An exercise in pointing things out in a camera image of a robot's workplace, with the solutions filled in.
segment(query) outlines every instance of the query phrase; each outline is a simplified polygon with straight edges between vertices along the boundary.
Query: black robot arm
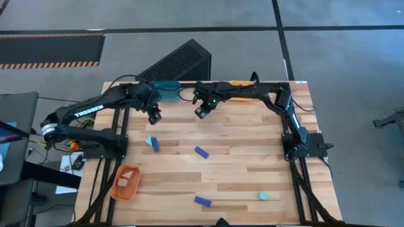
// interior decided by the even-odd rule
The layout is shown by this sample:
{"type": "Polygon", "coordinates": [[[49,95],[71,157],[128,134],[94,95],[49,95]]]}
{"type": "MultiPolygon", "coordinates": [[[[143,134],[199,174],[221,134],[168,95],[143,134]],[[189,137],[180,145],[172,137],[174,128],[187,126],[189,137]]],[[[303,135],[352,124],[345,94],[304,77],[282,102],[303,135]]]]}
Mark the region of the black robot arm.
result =
{"type": "Polygon", "coordinates": [[[198,81],[194,90],[193,104],[198,100],[201,100],[202,104],[195,110],[195,114],[203,119],[216,109],[219,102],[225,102],[231,98],[254,98],[264,102],[270,110],[285,119],[293,135],[293,149],[307,149],[309,133],[299,123],[289,89],[281,84],[258,83],[238,86],[228,82],[204,84],[198,81]],[[276,94],[275,101],[271,100],[270,93],[276,94]]]}
{"type": "Polygon", "coordinates": [[[92,141],[101,145],[102,151],[94,152],[95,156],[87,158],[117,158],[126,152],[126,135],[116,135],[112,129],[101,131],[71,127],[69,124],[80,117],[94,114],[105,108],[131,107],[136,111],[147,112],[151,125],[161,120],[158,102],[162,99],[160,93],[152,82],[140,81],[138,84],[120,84],[106,90],[102,95],[90,98],[83,102],[75,103],[67,107],[58,108],[49,114],[40,123],[42,135],[47,144],[54,144],[66,139],[80,141],[92,141]]]}

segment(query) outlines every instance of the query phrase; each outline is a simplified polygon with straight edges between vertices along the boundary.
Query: gray concrete floor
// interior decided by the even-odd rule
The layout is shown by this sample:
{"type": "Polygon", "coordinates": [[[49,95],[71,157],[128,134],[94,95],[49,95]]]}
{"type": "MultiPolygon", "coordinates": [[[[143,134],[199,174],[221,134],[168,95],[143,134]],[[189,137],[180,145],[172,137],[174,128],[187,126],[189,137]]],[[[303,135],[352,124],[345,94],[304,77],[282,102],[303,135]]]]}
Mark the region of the gray concrete floor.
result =
{"type": "MultiPolygon", "coordinates": [[[[285,26],[404,25],[404,2],[382,0],[278,0],[285,26]]],[[[274,26],[270,0],[11,0],[0,30],[149,28],[177,26],[274,26]]],[[[41,96],[84,100],[104,81],[138,74],[194,38],[210,51],[212,79],[286,80],[277,32],[108,34],[99,67],[0,71],[0,93],[38,91],[41,96]]],[[[372,120],[404,106],[404,31],[286,32],[296,80],[306,80],[330,150],[334,185],[348,223],[402,226],[404,140],[395,125],[375,129],[372,120]]],[[[34,128],[68,103],[40,100],[34,128]]],[[[60,153],[49,153],[51,161],[60,153]]],[[[43,160],[37,154],[30,161],[43,160]]],[[[51,185],[40,189],[52,202],[51,185]]],[[[38,216],[37,226],[64,224],[71,209],[38,216]]]]}

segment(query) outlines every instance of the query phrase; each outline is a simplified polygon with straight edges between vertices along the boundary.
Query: black box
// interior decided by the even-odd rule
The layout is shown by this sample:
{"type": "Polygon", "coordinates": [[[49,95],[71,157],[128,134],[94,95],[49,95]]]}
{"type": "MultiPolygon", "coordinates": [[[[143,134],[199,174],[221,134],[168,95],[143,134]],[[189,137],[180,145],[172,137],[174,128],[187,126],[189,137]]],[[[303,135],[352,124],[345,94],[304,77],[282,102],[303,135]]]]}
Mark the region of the black box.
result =
{"type": "Polygon", "coordinates": [[[186,42],[156,64],[143,71],[136,80],[209,81],[212,55],[194,39],[186,42]]]}

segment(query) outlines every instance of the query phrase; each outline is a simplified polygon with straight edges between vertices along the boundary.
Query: white paper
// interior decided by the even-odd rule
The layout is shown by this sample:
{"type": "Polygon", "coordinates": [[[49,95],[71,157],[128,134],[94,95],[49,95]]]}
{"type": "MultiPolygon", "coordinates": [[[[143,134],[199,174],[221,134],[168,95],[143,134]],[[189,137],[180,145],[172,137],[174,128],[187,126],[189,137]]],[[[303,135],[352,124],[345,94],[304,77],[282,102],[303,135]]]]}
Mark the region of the white paper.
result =
{"type": "MultiPolygon", "coordinates": [[[[69,157],[71,158],[71,164],[73,164],[74,161],[76,160],[76,158],[81,154],[83,154],[83,152],[74,152],[74,153],[71,153],[71,155],[64,155],[62,157],[62,161],[61,161],[60,172],[73,174],[71,166],[70,166],[69,157]],[[64,171],[64,168],[66,166],[70,166],[69,171],[64,171]]],[[[73,172],[74,172],[74,174],[76,176],[82,177],[83,176],[83,170],[84,170],[84,166],[81,168],[80,171],[73,170],[73,172]]],[[[71,189],[71,188],[68,188],[68,187],[62,187],[62,186],[57,186],[56,187],[56,194],[65,194],[65,193],[73,193],[73,192],[77,192],[77,190],[76,189],[71,189]]]]}

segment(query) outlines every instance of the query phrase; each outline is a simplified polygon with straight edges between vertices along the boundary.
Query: wooden tabletop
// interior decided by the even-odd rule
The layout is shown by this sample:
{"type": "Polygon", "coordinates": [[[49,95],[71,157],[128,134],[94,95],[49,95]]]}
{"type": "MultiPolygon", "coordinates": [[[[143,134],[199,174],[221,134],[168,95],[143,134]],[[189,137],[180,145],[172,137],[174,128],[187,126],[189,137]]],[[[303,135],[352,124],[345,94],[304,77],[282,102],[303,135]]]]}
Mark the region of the wooden tabletop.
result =
{"type": "MultiPolygon", "coordinates": [[[[290,87],[298,104],[312,107],[307,83],[291,82],[290,87]]],[[[181,94],[192,99],[192,91],[185,89],[181,94]]],[[[299,223],[289,164],[283,160],[281,120],[264,103],[221,103],[203,120],[194,114],[198,105],[190,102],[159,105],[162,120],[156,125],[148,123],[147,114],[130,111],[129,146],[123,163],[138,166],[142,176],[136,197],[116,202],[112,224],[215,224],[219,218],[230,224],[299,223]],[[147,145],[148,136],[158,139],[159,153],[147,145]],[[207,151],[209,158],[196,154],[196,146],[207,151]],[[260,201],[259,192],[266,192],[268,200],[260,201]],[[211,207],[195,203],[195,196],[211,200],[211,207]]],[[[300,123],[317,132],[315,113],[295,109],[300,123]]],[[[95,129],[110,127],[113,113],[99,112],[95,129]]],[[[318,158],[306,160],[314,194],[331,215],[341,219],[330,171],[318,158]]],[[[88,207],[97,164],[98,160],[85,164],[76,201],[78,217],[88,207]]],[[[310,219],[303,191],[302,195],[306,219],[310,219]]],[[[101,220],[106,219],[108,201],[109,195],[101,220]]]]}

